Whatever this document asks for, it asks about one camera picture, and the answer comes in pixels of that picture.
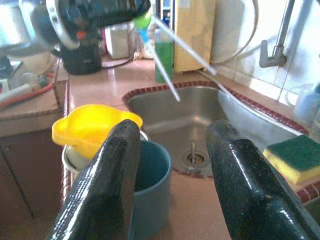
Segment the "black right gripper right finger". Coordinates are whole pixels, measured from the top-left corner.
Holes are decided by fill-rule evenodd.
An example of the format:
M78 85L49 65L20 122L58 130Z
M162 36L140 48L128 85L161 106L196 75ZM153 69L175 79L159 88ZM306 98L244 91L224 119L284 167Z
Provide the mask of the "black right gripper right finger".
M233 240L317 240L320 227L255 144L227 120L206 130L214 186Z

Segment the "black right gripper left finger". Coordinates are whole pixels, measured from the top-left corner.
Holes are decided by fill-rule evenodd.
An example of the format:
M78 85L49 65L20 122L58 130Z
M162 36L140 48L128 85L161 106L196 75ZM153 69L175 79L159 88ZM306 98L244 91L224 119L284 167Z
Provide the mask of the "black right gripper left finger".
M139 162L139 127L123 120L75 179L47 239L126 240Z

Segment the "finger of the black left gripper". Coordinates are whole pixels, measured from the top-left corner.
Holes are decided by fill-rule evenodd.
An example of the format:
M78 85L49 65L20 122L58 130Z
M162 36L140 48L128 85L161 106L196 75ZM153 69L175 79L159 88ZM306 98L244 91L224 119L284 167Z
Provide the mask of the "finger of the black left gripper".
M142 17L151 8L149 0L107 0L104 7L104 24L116 25Z

